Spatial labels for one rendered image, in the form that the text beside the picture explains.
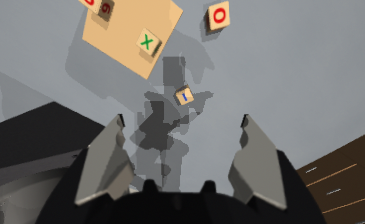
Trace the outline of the beige block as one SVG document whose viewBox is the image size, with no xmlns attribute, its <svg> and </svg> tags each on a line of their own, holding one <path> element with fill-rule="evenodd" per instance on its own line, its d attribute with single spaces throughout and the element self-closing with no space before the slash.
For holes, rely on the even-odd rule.
<svg viewBox="0 0 365 224">
<path fill-rule="evenodd" d="M 176 90 L 176 96 L 181 105 L 189 103 L 194 100 L 193 94 L 189 88 L 189 85 L 185 85 Z"/>
<path fill-rule="evenodd" d="M 96 15 L 105 19 L 109 19 L 114 5 L 113 0 L 79 0 L 79 2 L 94 12 Z"/>
<path fill-rule="evenodd" d="M 230 24 L 229 21 L 229 2 L 222 2 L 209 6 L 205 13 L 207 32 L 224 29 Z"/>
<path fill-rule="evenodd" d="M 162 41 L 146 28 L 142 29 L 136 41 L 136 46 L 149 56 L 155 55 L 161 44 Z"/>
</svg>

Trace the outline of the tan mat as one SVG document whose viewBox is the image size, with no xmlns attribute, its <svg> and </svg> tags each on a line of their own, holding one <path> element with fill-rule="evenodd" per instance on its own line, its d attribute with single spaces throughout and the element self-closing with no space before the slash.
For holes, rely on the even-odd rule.
<svg viewBox="0 0 365 224">
<path fill-rule="evenodd" d="M 183 10 L 171 0 L 113 0 L 109 19 L 88 9 L 83 40 L 148 79 Z M 136 46 L 145 27 L 162 44 L 149 56 Z"/>
</svg>

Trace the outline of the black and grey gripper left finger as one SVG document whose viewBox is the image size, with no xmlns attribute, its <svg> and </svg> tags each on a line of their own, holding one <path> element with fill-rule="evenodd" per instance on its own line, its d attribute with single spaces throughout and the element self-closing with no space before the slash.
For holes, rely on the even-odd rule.
<svg viewBox="0 0 365 224">
<path fill-rule="evenodd" d="M 112 201 L 130 193 L 132 163 L 117 114 L 79 153 L 45 202 L 35 224 L 87 224 Z M 120 146 L 120 147 L 119 147 Z"/>
</svg>

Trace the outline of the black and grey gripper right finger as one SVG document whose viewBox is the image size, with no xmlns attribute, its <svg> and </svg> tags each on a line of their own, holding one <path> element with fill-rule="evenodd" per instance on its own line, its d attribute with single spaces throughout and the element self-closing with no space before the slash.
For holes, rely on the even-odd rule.
<svg viewBox="0 0 365 224">
<path fill-rule="evenodd" d="M 245 128 L 244 128 L 245 127 Z M 307 186 L 285 155 L 249 114 L 231 164 L 228 180 L 233 197 L 267 224 L 327 224 Z"/>
</svg>

